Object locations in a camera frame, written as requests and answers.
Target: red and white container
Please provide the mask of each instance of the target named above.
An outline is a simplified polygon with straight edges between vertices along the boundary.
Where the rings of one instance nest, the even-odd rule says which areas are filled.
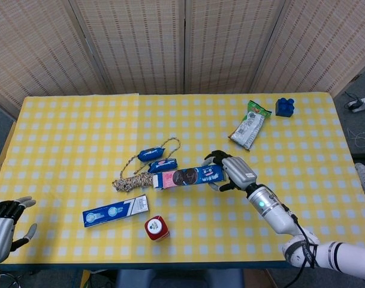
[[[161,216],[155,216],[145,223],[146,233],[154,241],[160,241],[170,235],[168,226]]]

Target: rope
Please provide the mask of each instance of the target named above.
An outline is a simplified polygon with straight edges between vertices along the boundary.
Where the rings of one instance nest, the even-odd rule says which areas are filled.
[[[169,155],[168,155],[168,157],[166,157],[166,159],[170,158],[170,156],[174,152],[176,152],[178,149],[180,149],[180,147],[181,147],[181,141],[178,138],[170,137],[164,143],[162,143],[161,148],[163,148],[166,145],[166,143],[168,143],[169,141],[172,141],[172,140],[176,140],[178,142],[178,146],[169,153]],[[139,169],[137,169],[134,172],[135,176],[129,177],[129,178],[124,178],[122,176],[123,171],[125,171],[125,169],[129,166],[131,161],[133,161],[133,159],[135,159],[137,157],[138,157],[138,154],[131,157],[128,160],[128,162],[124,165],[124,167],[122,168],[122,170],[120,172],[120,179],[116,179],[111,183],[117,191],[130,192],[131,190],[133,190],[134,188],[137,188],[137,187],[144,188],[144,187],[153,185],[153,175],[152,174],[150,174],[148,172],[143,172],[143,173],[137,175],[137,173],[139,171],[141,171],[146,165],[148,165],[149,162],[145,163]]]

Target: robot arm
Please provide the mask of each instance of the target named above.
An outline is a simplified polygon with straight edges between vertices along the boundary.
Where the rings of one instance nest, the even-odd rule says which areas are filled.
[[[293,266],[312,266],[333,269],[365,279],[365,248],[341,242],[319,243],[318,238],[298,224],[297,217],[268,187],[257,184],[257,175],[240,158],[222,151],[213,151],[203,165],[222,165],[230,183],[221,187],[211,185],[218,191],[239,189],[277,234],[289,234],[293,238],[283,247],[285,259]]]
[[[30,196],[0,202],[0,263],[9,256],[10,252],[16,251],[22,245],[25,245],[34,236],[37,224],[33,224],[23,238],[13,242],[14,227],[17,221],[25,208],[31,207],[35,203],[36,201]]]

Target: table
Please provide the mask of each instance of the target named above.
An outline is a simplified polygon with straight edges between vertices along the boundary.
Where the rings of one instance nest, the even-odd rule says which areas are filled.
[[[228,139],[249,100],[274,110],[280,97],[295,99],[294,115],[266,120],[250,152]],[[276,235],[244,192],[207,185],[114,190],[111,182],[130,156],[170,136],[182,143],[174,154],[179,167],[199,166],[214,149],[238,155],[322,242],[365,246],[365,197],[327,93],[28,97],[1,169],[0,201],[37,199],[15,236],[33,222],[38,230],[4,267],[283,263],[281,247],[290,236]],[[82,211],[143,193],[150,212],[83,227]],[[152,242],[143,225],[158,214],[171,235]]]

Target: floor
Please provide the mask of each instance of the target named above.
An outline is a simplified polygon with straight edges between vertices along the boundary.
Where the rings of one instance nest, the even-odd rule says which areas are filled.
[[[357,79],[348,90],[350,93],[355,93],[359,97],[365,97],[365,72]],[[334,100],[337,112],[348,141],[351,153],[365,153],[364,148],[358,148],[354,144],[354,140],[350,139],[347,129],[350,129],[355,134],[365,131],[365,111],[359,113],[351,113],[344,108],[344,105],[349,101],[349,97],[340,95]],[[5,114],[0,112],[0,153],[10,130],[12,120]],[[291,269],[269,269],[278,287],[283,287],[290,282],[298,273],[297,268]],[[22,287],[61,287],[61,288],[78,288],[82,275],[81,270],[42,270],[34,275],[26,274],[20,281]],[[108,278],[100,275],[93,277],[93,287],[113,287],[109,286]],[[9,287],[11,281],[4,279],[0,288]],[[292,287],[302,288],[319,288],[319,287],[365,287],[365,281],[340,274],[328,269],[305,269],[300,279],[292,285]]]

